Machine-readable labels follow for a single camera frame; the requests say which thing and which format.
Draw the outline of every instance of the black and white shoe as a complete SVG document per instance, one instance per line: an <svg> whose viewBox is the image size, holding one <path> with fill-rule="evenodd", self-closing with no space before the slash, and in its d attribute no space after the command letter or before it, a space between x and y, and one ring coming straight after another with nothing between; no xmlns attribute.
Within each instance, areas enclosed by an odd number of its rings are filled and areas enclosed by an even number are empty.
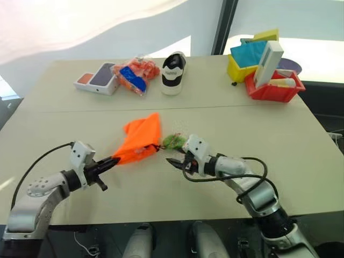
<svg viewBox="0 0 344 258"><path fill-rule="evenodd" d="M161 91L166 95L177 95L182 91L182 77L186 68L184 53L175 52L162 65Z"/></svg>

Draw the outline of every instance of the red plastic basket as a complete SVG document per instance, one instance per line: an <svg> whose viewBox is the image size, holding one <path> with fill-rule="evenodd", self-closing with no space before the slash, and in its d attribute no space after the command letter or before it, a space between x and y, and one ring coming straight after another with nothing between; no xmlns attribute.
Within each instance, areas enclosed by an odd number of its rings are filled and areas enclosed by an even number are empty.
<svg viewBox="0 0 344 258"><path fill-rule="evenodd" d="M252 99L261 99L266 101L279 101L279 102L289 102L293 96L295 96L299 91L305 91L303 83L297 77L295 71L292 72L289 78L293 78L296 82L296 86L293 88L278 87L272 84L264 84L259 88L256 88L253 82L254 73L246 76L245 84L247 93ZM274 72L272 79L283 79L287 78L280 75L277 71Z"/></svg>

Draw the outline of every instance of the purple object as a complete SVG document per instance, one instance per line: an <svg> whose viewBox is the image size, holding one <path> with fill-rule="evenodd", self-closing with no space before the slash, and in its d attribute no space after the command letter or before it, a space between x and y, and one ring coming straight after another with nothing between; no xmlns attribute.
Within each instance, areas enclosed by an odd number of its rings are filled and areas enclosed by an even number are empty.
<svg viewBox="0 0 344 258"><path fill-rule="evenodd" d="M287 58L281 58L280 62L278 63L277 69L294 70L296 71L296 74L299 74L302 71L302 67L297 62Z"/></svg>

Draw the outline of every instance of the plastic bag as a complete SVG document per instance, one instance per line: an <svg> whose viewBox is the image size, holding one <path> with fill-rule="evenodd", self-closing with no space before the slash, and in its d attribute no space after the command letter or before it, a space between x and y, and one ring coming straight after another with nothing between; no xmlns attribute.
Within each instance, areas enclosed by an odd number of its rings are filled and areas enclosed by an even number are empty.
<svg viewBox="0 0 344 258"><path fill-rule="evenodd" d="M149 80L159 75L160 69L152 60L134 58L128 63L114 65L113 73L119 84L142 96L146 93Z"/></svg>

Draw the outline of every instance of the table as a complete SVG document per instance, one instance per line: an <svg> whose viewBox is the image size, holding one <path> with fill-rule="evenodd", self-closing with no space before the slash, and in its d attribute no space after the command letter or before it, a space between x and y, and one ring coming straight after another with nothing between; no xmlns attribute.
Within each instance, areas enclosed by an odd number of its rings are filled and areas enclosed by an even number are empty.
<svg viewBox="0 0 344 258"><path fill-rule="evenodd" d="M159 95L159 82L155 81L146 98L121 88L110 97L73 88L71 84L80 73L93 71L104 61L53 64L0 131L0 223L6 223L20 177L43 152L81 140L93 146L96 160L104 158L123 142L123 125L152 112L160 114L163 136L197 133L210 143L214 153L264 160L269 167L268 177L278 187L282 205L290 215L343 210L343 156L307 106L298 96L289 104L250 99L243 85L230 85L224 59L227 57L188 58L185 79L192 81L194 76L199 88L190 96L186 92L189 87L195 89L196 84L185 83L182 93L171 97ZM193 71L208 61L217 64L214 71ZM72 67L82 69L76 69L72 76ZM210 77L216 82L213 90L208 89ZM77 100L73 102L69 94ZM56 208L52 224L248 217L236 203L234 191L225 184L191 183L164 160L178 156L161 150L140 163L114 167L101 176L109 186L107 191L93 185L73 192ZM257 163L250 164L261 171ZM35 167L18 197L31 180L70 167L69 150L56 151Z"/></svg>

